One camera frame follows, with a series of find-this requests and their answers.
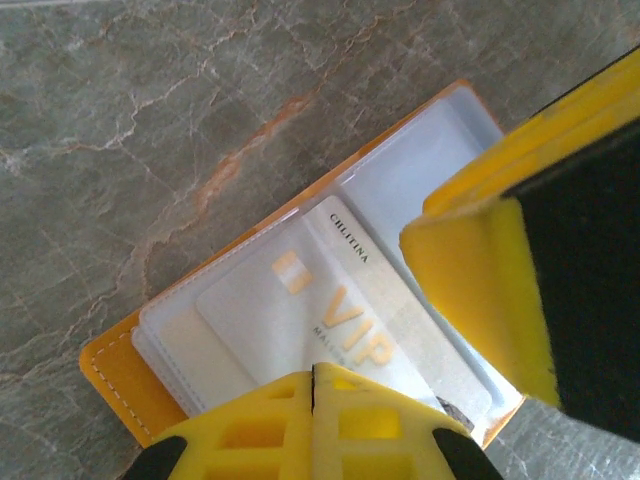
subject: countertop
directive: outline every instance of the countertop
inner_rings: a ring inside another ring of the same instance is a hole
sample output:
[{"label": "countertop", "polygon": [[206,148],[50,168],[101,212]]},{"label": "countertop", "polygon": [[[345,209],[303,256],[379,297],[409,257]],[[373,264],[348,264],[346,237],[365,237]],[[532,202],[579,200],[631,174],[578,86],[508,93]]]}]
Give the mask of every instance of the countertop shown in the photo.
[{"label": "countertop", "polygon": [[[635,0],[0,10],[0,477],[118,477],[138,448],[80,348],[449,83],[510,129],[639,41]],[[637,445],[533,401],[488,454],[640,478]]]}]

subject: yellow plastic piece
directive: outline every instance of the yellow plastic piece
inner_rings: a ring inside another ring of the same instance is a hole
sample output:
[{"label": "yellow plastic piece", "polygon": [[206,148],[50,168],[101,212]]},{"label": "yellow plastic piece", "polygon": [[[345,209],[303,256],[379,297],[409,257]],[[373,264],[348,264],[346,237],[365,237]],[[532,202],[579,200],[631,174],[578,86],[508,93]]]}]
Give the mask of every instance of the yellow plastic piece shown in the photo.
[{"label": "yellow plastic piece", "polygon": [[504,189],[630,122],[640,112],[640,49],[489,148],[425,200],[430,217],[499,195]]},{"label": "yellow plastic piece", "polygon": [[311,373],[294,373],[180,423],[187,448],[172,480],[311,478]]},{"label": "yellow plastic piece", "polygon": [[456,480],[431,432],[462,425],[337,365],[314,372],[313,480]]},{"label": "yellow plastic piece", "polygon": [[428,300],[520,391],[559,405],[520,205],[421,217],[400,236]]}]

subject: gray marble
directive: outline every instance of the gray marble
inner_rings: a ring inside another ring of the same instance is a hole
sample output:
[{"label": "gray marble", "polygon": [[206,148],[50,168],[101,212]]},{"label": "gray marble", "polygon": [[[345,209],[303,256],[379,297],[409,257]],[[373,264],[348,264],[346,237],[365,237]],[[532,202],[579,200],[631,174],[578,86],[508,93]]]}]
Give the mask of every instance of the gray marble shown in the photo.
[{"label": "gray marble", "polygon": [[[105,1],[0,10],[0,476],[138,449],[82,345],[450,82],[505,128],[640,41],[636,0]],[[638,479],[527,404],[507,478]]]}]

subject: marble surface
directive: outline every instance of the marble surface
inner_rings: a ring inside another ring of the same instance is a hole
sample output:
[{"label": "marble surface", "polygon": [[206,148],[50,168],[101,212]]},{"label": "marble surface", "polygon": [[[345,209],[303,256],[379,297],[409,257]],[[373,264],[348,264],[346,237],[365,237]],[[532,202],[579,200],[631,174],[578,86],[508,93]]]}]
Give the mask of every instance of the marble surface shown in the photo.
[{"label": "marble surface", "polygon": [[[79,349],[450,82],[504,127],[640,41],[637,0],[131,0],[0,10],[0,476],[116,478]],[[530,402],[509,479],[638,479]]]}]

